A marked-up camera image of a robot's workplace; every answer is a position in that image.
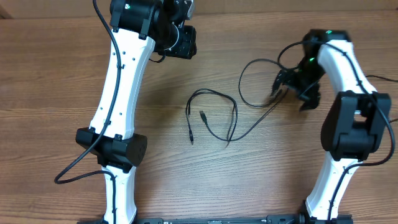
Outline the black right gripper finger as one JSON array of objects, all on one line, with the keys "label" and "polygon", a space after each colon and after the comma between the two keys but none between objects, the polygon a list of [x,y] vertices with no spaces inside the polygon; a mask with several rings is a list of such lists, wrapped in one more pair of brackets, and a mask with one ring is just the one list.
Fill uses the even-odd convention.
[{"label": "black right gripper finger", "polygon": [[300,111],[314,110],[319,105],[321,98],[319,89],[320,84],[318,82],[314,82],[299,94],[298,98],[303,101]]},{"label": "black right gripper finger", "polygon": [[271,96],[276,96],[279,94],[279,88],[281,85],[285,85],[290,90],[295,90],[294,87],[294,70],[283,70],[281,69],[272,85]]}]

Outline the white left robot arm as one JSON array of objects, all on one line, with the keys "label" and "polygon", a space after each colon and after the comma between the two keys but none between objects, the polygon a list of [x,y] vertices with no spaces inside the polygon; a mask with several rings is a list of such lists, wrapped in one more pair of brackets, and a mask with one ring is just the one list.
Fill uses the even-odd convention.
[{"label": "white left robot arm", "polygon": [[108,71],[98,109],[76,142],[97,157],[106,182],[106,211],[98,223],[136,223],[136,169],[147,138],[134,132],[139,90],[152,53],[191,59],[197,52],[193,1],[112,1]]}]

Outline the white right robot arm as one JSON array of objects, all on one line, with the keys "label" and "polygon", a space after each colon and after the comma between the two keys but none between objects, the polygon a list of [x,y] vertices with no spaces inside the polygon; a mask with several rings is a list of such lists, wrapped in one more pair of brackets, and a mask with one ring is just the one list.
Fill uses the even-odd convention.
[{"label": "white right robot arm", "polygon": [[391,99],[379,93],[364,75],[354,45],[343,30],[310,30],[301,41],[304,57],[288,86],[303,101],[302,110],[320,101],[319,80],[328,75],[335,100],[323,122],[321,144],[325,160],[305,201],[307,223],[352,223],[338,207],[350,179],[380,146],[389,123]]}]

